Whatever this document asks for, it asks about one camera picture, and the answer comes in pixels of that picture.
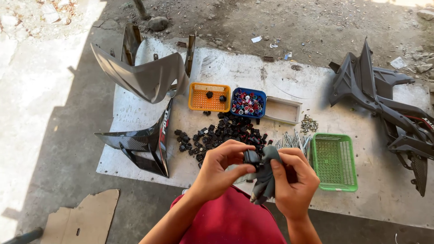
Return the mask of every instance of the blue plastic container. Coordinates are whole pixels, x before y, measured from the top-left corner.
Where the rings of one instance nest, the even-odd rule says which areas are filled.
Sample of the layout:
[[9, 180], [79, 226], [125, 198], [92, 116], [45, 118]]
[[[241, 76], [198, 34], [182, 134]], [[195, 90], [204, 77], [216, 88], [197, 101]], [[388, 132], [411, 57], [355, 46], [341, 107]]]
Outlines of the blue plastic container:
[[243, 88], [243, 87], [237, 87], [237, 88], [235, 88], [234, 90], [233, 90], [233, 92], [232, 92], [232, 97], [231, 97], [231, 99], [230, 99], [230, 101], [231, 101], [231, 106], [232, 106], [232, 104], [233, 104], [233, 99], [234, 99], [234, 97], [235, 97], [235, 93], [237, 93], [239, 90], [241, 90], [241, 92], [245, 92], [245, 93], [247, 93], [247, 94], [250, 94], [250, 93], [252, 93], [253, 92], [253, 94], [255, 95], [255, 96], [261, 96], [262, 97], [262, 100], [263, 100], [263, 106], [262, 106], [262, 115], [261, 116], [254, 116], [254, 115], [245, 115], [245, 114], [238, 114], [238, 113], [235, 113], [235, 112], [233, 112], [232, 110], [230, 110], [230, 112], [232, 113], [232, 114], [234, 114], [234, 115], [236, 115], [236, 116], [242, 116], [242, 117], [249, 117], [249, 118], [255, 118], [255, 119], [259, 119], [259, 118], [262, 118], [264, 115], [265, 115], [265, 103], [266, 103], [266, 100], [267, 100], [267, 96], [265, 95], [265, 93], [263, 92], [263, 91], [258, 91], [258, 90], [253, 90], [253, 89], [247, 89], [247, 88]]

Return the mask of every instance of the hand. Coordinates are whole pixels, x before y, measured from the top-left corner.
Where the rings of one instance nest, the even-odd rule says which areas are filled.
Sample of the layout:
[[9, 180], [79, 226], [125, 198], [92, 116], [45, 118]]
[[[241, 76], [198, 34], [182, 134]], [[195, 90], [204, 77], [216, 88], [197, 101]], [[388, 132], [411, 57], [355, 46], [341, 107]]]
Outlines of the hand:
[[[255, 167], [243, 163], [243, 152], [255, 150], [255, 146], [246, 145], [235, 140], [228, 140], [219, 147], [208, 150], [199, 175], [186, 192], [201, 203], [217, 199], [238, 179], [254, 173]], [[242, 164], [233, 170], [224, 171], [229, 165]]]
[[274, 159], [270, 162], [276, 180], [276, 206], [288, 221], [304, 220], [319, 178], [300, 149], [283, 148], [279, 155], [283, 165]]

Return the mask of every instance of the green plastic basket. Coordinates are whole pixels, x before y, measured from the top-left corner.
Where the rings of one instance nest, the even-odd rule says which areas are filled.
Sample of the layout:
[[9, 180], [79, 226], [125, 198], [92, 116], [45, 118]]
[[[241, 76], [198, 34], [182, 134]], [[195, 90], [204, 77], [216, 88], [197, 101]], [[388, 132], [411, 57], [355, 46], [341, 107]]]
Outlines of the green plastic basket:
[[315, 133], [312, 138], [313, 168], [324, 191], [355, 192], [358, 189], [351, 138]]

